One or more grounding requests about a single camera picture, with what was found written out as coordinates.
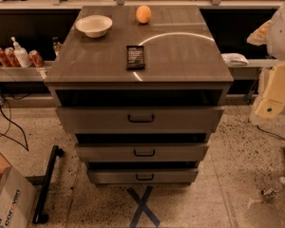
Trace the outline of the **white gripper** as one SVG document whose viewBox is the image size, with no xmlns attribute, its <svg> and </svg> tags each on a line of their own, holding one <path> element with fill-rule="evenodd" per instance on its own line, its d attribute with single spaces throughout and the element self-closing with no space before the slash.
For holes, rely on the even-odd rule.
<svg viewBox="0 0 285 228">
<path fill-rule="evenodd" d="M 263 23 L 252 32 L 247 42 L 254 46 L 266 45 L 271 20 Z M 274 119 L 285 108 L 285 62 L 279 63 L 271 69 L 261 71 L 256 97 L 249 121 L 252 124 L 263 124 Z"/>
</svg>

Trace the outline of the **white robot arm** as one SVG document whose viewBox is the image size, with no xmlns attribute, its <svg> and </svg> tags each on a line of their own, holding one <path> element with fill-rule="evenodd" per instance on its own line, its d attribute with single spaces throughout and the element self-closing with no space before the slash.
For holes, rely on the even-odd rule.
<svg viewBox="0 0 285 228">
<path fill-rule="evenodd" d="M 261 90 L 249 119 L 252 124 L 261 124 L 275 118 L 285 107 L 285 2 L 269 21 L 248 36 L 247 42 L 265 45 L 268 54 L 279 61 L 269 70 L 267 82 L 259 80 Z"/>
</svg>

